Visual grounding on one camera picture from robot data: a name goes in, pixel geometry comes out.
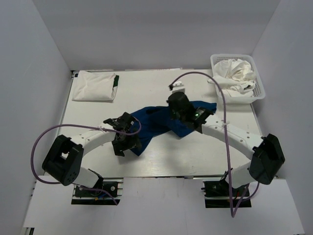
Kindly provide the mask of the blue t-shirt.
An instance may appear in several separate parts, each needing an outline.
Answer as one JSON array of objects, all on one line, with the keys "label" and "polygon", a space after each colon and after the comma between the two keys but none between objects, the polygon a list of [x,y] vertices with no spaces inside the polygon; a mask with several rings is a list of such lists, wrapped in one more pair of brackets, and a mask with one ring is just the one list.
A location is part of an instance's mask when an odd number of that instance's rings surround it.
[{"label": "blue t-shirt", "polygon": [[172,131],[178,137],[183,138],[193,132],[179,120],[171,119],[169,107],[147,106],[131,113],[131,115],[141,123],[141,130],[138,133],[141,148],[131,149],[137,156],[143,153],[153,137]]}]

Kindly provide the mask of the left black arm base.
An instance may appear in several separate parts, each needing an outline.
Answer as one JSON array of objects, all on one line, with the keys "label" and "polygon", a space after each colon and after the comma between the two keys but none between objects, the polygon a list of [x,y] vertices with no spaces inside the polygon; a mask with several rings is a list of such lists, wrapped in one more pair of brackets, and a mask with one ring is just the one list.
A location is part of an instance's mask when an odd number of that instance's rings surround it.
[{"label": "left black arm base", "polygon": [[104,179],[99,191],[85,189],[75,185],[71,204],[93,206],[117,206],[123,193],[123,179]]}]

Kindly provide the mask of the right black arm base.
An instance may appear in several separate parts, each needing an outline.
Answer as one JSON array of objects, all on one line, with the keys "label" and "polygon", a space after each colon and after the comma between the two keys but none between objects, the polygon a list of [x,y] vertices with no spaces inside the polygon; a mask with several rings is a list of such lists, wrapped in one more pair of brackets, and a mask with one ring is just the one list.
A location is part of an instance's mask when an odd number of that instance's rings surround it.
[{"label": "right black arm base", "polygon": [[[201,188],[204,193],[205,207],[209,209],[230,208],[229,188],[226,182],[220,181],[204,181]],[[235,208],[243,195],[245,186],[232,189],[233,207]],[[239,208],[251,208],[249,190],[246,191]]]}]

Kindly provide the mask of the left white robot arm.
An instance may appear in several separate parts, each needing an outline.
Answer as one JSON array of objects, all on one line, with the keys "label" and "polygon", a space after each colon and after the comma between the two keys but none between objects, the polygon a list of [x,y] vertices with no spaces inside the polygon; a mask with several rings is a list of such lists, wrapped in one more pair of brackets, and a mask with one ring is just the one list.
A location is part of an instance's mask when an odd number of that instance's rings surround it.
[{"label": "left white robot arm", "polygon": [[129,113],[109,118],[100,126],[74,137],[59,135],[43,161],[42,168],[63,186],[80,185],[92,195],[103,191],[103,177],[81,166],[83,157],[96,148],[111,143],[114,154],[124,157],[126,150],[141,148],[138,133],[140,122]]}]

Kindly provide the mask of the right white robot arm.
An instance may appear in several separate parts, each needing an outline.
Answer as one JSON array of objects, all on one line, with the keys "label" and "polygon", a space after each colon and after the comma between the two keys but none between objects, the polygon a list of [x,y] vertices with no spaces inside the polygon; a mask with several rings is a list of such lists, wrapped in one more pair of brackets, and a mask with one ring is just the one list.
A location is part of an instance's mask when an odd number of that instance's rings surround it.
[{"label": "right white robot arm", "polygon": [[171,94],[167,103],[172,118],[194,131],[225,142],[249,159],[248,163],[225,172],[220,179],[224,194],[233,195],[238,188],[252,182],[269,185],[284,164],[285,157],[275,135],[263,137],[226,124],[212,111],[195,108],[183,92]]}]

